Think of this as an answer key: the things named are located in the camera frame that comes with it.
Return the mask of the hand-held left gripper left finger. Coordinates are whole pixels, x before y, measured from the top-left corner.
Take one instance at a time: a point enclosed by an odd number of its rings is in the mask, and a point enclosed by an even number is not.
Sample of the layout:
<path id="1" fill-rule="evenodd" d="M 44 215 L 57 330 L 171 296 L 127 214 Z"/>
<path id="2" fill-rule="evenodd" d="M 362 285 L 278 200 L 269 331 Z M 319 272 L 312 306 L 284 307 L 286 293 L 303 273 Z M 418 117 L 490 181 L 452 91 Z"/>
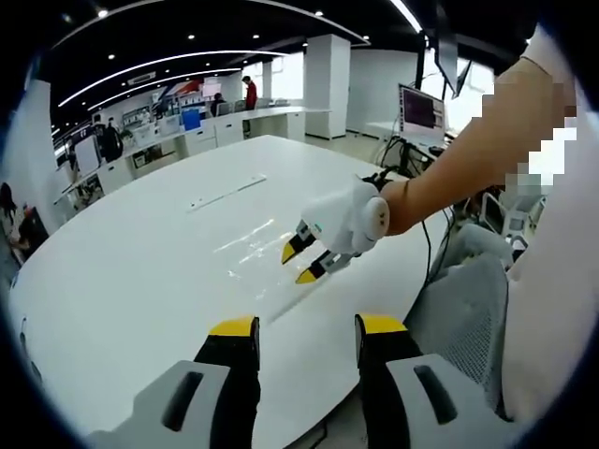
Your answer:
<path id="1" fill-rule="evenodd" d="M 90 448 L 250 448 L 261 388 L 259 318 L 226 320 L 210 330 L 191 361 L 158 376 L 111 431 Z"/>

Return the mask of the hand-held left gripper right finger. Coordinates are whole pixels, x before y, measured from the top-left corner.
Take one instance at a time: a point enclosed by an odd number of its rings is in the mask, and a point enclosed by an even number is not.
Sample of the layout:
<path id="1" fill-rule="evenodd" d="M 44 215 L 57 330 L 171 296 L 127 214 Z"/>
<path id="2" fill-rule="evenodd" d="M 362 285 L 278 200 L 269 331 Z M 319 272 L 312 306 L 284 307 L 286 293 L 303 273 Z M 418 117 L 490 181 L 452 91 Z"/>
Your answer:
<path id="1" fill-rule="evenodd" d="M 518 427 L 501 419 L 480 385 L 424 355 L 390 315 L 355 316 L 358 390 L 371 448 L 509 448 Z"/>

